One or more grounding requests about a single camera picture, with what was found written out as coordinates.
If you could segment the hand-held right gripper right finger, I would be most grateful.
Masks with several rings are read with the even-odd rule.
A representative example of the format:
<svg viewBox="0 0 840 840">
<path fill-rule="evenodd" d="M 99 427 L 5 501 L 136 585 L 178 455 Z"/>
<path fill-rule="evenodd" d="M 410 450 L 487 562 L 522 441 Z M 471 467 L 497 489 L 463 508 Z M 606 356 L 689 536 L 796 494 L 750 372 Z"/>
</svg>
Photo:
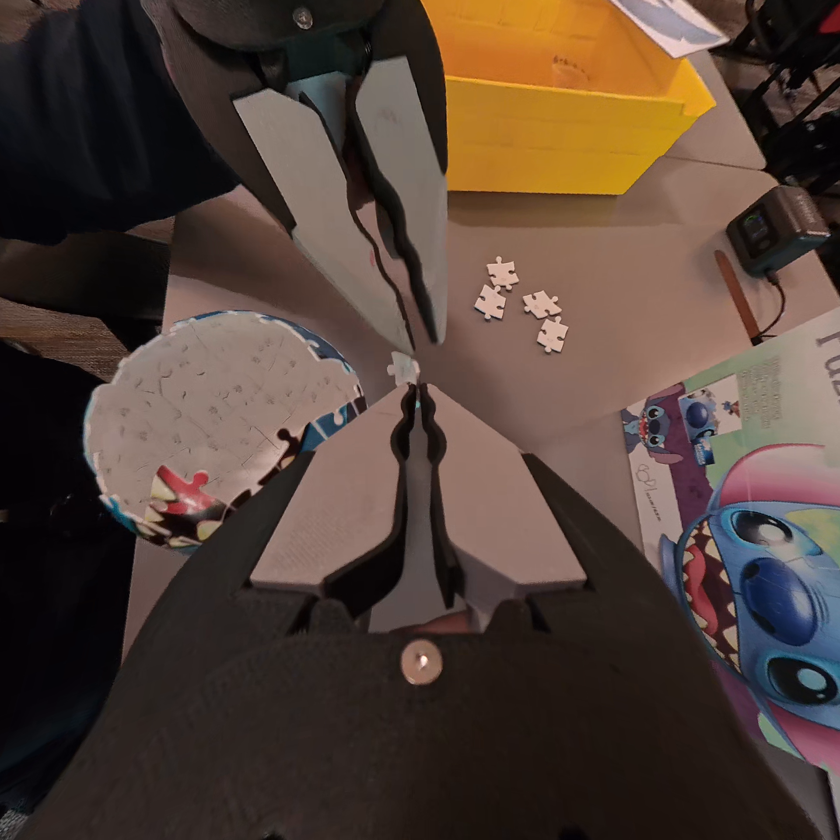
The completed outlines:
<svg viewBox="0 0 840 840">
<path fill-rule="evenodd" d="M 518 446 L 434 385 L 420 407 L 432 468 L 434 567 L 444 604 L 474 611 L 579 590 L 586 574 Z"/>
</svg>

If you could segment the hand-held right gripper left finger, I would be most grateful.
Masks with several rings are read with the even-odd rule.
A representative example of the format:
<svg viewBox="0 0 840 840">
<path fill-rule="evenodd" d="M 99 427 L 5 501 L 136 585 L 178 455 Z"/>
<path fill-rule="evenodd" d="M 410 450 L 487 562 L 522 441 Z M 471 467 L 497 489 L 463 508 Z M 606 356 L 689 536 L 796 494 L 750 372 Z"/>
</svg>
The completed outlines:
<svg viewBox="0 0 840 840">
<path fill-rule="evenodd" d="M 415 385 L 401 385 L 318 446 L 250 583 L 372 609 L 403 574 Z"/>
</svg>

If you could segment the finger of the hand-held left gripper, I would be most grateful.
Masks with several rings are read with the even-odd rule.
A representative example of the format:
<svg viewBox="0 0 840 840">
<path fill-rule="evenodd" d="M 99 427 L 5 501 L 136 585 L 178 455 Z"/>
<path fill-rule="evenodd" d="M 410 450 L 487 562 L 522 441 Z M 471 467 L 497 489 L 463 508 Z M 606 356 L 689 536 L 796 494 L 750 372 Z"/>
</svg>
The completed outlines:
<svg viewBox="0 0 840 840">
<path fill-rule="evenodd" d="M 403 300 L 350 207 L 348 175 L 320 111 L 306 96 L 271 89 L 234 108 L 292 215 L 295 246 L 393 348 L 413 351 Z"/>
<path fill-rule="evenodd" d="M 354 100 L 360 144 L 376 202 L 388 216 L 393 250 L 428 338 L 447 328 L 447 183 L 404 56 L 375 60 Z"/>
</svg>

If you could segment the blue puzzle ball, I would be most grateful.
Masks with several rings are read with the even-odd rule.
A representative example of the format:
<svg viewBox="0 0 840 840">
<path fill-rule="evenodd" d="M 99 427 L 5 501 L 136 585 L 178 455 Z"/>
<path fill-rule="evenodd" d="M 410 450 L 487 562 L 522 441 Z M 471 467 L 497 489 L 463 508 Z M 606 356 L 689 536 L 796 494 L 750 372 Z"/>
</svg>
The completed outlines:
<svg viewBox="0 0 840 840">
<path fill-rule="evenodd" d="M 123 359 L 91 395 L 82 442 L 116 521 L 189 554 L 366 408 L 326 339 L 283 318 L 216 311 Z"/>
</svg>

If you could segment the person's left forearm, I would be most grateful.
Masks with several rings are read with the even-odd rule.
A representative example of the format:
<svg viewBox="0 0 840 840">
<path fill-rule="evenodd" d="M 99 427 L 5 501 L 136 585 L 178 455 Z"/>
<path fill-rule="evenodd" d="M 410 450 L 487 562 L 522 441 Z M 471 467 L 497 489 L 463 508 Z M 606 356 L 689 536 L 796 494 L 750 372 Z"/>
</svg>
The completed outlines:
<svg viewBox="0 0 840 840">
<path fill-rule="evenodd" d="M 2 2 L 1 237 L 125 232 L 234 190 L 135 1 Z"/>
</svg>

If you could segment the green printed puzzle box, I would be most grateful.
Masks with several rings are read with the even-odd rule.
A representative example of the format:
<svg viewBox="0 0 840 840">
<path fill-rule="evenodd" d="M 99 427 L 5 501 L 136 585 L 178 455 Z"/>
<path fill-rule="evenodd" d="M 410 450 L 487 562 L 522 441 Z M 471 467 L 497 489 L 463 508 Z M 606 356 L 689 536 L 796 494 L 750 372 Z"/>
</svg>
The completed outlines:
<svg viewBox="0 0 840 840">
<path fill-rule="evenodd" d="M 742 721 L 837 778 L 839 310 L 621 421 L 644 553 Z"/>
</svg>

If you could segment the yellow plastic bin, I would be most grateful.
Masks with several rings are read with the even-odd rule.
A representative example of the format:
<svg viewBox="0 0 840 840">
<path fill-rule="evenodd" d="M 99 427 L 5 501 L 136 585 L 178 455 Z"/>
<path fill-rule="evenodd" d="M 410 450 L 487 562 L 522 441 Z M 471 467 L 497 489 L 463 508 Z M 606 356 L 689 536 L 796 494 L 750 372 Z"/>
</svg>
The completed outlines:
<svg viewBox="0 0 840 840">
<path fill-rule="evenodd" d="M 618 196 L 716 107 L 606 1 L 425 1 L 452 193 Z"/>
</svg>

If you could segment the white blue printed paper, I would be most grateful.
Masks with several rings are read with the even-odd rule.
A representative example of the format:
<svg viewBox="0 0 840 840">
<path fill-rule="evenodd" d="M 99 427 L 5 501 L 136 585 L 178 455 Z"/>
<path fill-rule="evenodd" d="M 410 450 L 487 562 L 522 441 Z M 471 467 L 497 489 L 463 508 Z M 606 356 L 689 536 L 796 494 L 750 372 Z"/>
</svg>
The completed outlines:
<svg viewBox="0 0 840 840">
<path fill-rule="evenodd" d="M 685 1 L 611 1 L 671 58 L 681 59 L 729 43 L 708 18 Z"/>
</svg>

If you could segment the person's dark clothing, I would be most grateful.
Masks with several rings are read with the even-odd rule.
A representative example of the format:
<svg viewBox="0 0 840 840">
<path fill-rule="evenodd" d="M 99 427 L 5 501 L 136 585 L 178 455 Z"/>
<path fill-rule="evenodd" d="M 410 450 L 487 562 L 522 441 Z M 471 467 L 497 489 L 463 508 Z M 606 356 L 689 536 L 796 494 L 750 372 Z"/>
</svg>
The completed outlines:
<svg viewBox="0 0 840 840">
<path fill-rule="evenodd" d="M 101 381 L 1 349 L 1 800 L 31 813 L 117 675 L 134 536 L 100 501 L 82 426 Z"/>
</svg>

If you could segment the brown wooden strip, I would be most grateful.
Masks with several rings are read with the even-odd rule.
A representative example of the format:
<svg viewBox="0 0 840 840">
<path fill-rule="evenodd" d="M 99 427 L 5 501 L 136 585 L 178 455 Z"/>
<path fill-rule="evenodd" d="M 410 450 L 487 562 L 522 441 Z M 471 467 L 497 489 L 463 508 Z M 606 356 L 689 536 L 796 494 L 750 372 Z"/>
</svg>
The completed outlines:
<svg viewBox="0 0 840 840">
<path fill-rule="evenodd" d="M 743 291 L 736 270 L 723 250 L 716 249 L 714 257 L 721 277 L 727 286 L 730 298 L 738 312 L 742 326 L 747 332 L 752 345 L 760 345 L 762 342 L 760 337 L 761 330 Z"/>
</svg>

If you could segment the dark grey power bank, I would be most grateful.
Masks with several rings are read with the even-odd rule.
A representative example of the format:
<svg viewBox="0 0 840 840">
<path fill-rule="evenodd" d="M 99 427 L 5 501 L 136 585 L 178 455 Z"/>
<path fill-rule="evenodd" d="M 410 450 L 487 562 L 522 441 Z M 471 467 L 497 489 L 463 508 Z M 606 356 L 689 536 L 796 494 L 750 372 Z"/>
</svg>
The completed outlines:
<svg viewBox="0 0 840 840">
<path fill-rule="evenodd" d="M 811 194 L 784 184 L 732 219 L 726 233 L 741 268 L 755 278 L 779 271 L 832 236 Z"/>
</svg>

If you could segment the black office chair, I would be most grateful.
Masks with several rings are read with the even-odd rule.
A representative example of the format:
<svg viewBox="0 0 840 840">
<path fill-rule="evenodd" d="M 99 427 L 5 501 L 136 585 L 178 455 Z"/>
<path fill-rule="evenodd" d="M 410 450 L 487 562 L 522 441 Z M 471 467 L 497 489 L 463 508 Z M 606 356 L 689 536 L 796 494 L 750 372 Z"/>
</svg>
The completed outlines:
<svg viewBox="0 0 840 840">
<path fill-rule="evenodd" d="M 747 24 L 731 44 L 733 55 L 760 59 L 768 76 L 750 91 L 734 94 L 767 163 L 779 181 L 805 184 L 821 195 L 838 184 L 838 107 L 816 115 L 838 96 L 834 78 L 813 100 L 782 122 L 766 98 L 771 88 L 796 93 L 819 70 L 838 71 L 838 2 L 745 2 Z"/>
</svg>

